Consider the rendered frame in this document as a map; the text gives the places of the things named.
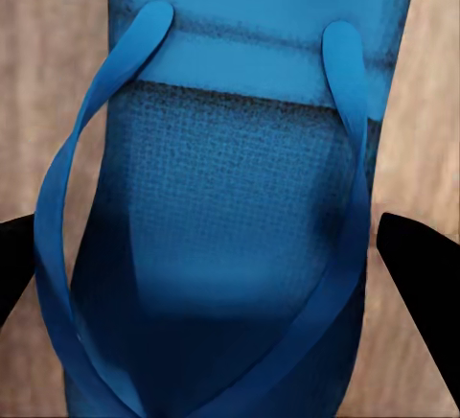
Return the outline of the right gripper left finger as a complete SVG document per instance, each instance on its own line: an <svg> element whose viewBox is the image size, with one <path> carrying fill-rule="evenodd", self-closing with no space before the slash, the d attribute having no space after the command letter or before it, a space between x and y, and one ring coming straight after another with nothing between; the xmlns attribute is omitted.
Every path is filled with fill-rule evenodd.
<svg viewBox="0 0 460 418"><path fill-rule="evenodd" d="M0 223L0 329L35 273L34 219Z"/></svg>

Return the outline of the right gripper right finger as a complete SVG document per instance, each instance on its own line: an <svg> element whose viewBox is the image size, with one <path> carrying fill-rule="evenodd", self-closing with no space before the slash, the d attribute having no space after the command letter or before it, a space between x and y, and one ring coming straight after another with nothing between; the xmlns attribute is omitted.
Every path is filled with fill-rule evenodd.
<svg viewBox="0 0 460 418"><path fill-rule="evenodd" d="M460 410L460 244L383 213L378 251Z"/></svg>

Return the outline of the sandal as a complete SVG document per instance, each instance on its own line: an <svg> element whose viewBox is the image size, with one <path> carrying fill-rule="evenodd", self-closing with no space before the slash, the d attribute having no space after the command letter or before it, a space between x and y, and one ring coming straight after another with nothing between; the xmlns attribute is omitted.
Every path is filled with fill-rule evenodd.
<svg viewBox="0 0 460 418"><path fill-rule="evenodd" d="M335 417L410 2L108 0L108 57L34 213L69 418ZM106 101L68 290L69 175Z"/></svg>

